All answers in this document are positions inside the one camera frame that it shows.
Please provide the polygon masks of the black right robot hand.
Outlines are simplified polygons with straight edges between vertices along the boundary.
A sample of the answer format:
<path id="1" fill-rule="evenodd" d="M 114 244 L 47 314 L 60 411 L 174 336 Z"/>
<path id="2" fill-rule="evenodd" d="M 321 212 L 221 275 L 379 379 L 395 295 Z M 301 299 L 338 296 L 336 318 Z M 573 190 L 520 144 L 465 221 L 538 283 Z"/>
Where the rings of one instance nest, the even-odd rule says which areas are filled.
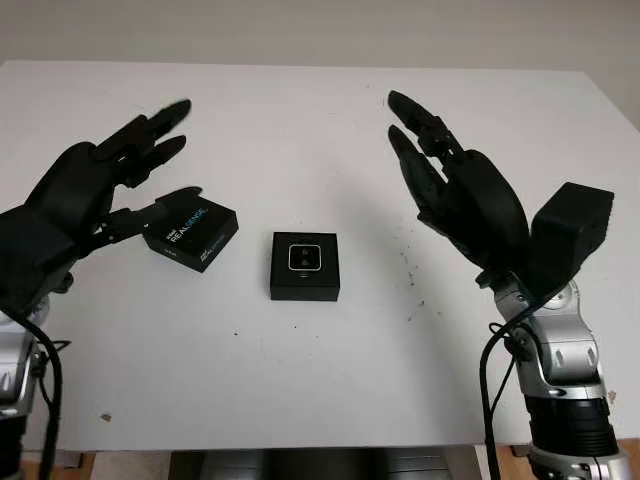
<path id="1" fill-rule="evenodd" d="M 491 160 L 464 149 L 440 117 L 395 90 L 387 104 L 417 137 L 412 142 L 397 126 L 388 129 L 418 219 L 481 269 L 480 287 L 495 287 L 526 260 L 529 227 L 516 193 Z"/>

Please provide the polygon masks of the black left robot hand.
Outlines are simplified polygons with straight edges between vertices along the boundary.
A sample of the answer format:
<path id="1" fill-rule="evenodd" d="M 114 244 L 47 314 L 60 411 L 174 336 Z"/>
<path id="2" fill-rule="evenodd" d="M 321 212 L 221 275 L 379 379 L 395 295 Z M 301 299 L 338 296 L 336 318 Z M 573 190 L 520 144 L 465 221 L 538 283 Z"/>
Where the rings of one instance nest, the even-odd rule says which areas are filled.
<path id="1" fill-rule="evenodd" d="M 139 186 L 185 147 L 184 135 L 162 138 L 189 115 L 191 107 L 190 100 L 180 100 L 151 117 L 135 117 L 98 145 L 81 142 L 69 147 L 38 182 L 26 205 L 72 240 L 78 258 L 144 232 L 199 189 L 172 192 L 137 211 L 114 211 L 115 189 Z"/>

